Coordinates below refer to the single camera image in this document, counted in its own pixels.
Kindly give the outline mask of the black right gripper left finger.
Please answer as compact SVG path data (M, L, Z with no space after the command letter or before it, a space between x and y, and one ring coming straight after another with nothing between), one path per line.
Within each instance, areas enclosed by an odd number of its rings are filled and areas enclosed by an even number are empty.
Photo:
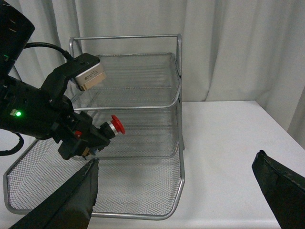
M86 229L98 193L99 160L92 159L12 229Z

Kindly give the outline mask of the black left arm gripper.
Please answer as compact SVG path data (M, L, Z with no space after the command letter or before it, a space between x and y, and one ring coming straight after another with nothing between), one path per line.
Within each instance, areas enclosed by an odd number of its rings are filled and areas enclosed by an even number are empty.
M58 122L58 138L62 141L58 152L63 159L103 150L110 143L111 123L97 128L86 112L75 113L71 101L64 96L70 79L99 64L98 57L84 53L55 68L41 88L1 73L1 129L44 140L52 137L51 126Z

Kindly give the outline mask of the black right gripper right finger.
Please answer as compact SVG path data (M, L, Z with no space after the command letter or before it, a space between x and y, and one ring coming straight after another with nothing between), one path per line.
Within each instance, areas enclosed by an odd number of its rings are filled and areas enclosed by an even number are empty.
M305 227L305 178L260 150L252 164L254 176L282 229Z

